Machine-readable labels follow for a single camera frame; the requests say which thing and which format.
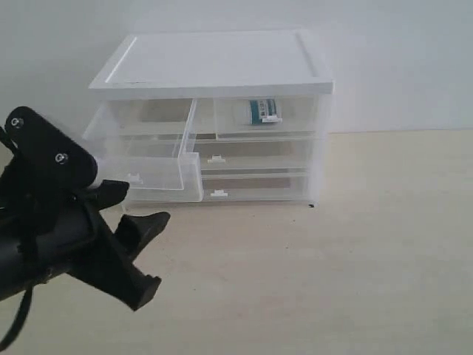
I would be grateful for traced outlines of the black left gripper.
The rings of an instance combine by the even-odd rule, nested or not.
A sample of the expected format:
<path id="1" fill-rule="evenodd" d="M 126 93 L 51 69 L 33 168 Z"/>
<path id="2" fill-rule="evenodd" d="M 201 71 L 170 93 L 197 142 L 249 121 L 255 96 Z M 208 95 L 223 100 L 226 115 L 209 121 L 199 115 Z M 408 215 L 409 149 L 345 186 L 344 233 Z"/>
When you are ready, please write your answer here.
<path id="1" fill-rule="evenodd" d="M 171 215 L 168 212 L 146 216 L 124 214 L 112 231 L 100 210 L 122 203 L 128 190 L 128 182 L 103 180 L 86 192 L 86 199 L 80 195 L 69 199 L 79 207 L 87 234 L 58 264 L 55 276 L 67 274 L 136 311 L 152 301 L 161 279 L 144 274 L 134 261 L 164 231 Z"/>

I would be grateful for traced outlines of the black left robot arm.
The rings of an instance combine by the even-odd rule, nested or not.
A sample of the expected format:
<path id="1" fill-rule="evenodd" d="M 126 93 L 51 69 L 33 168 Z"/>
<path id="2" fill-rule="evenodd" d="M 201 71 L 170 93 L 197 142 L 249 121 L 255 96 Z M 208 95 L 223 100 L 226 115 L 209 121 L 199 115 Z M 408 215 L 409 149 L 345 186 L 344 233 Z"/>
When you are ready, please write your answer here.
<path id="1" fill-rule="evenodd" d="M 166 228 L 171 215 L 125 214 L 112 231 L 101 210 L 122 202 L 128 183 L 105 180 L 91 189 L 65 189 L 13 158 L 1 174 L 1 298 L 68 274 L 133 311 L 161 283 L 134 261 Z"/>

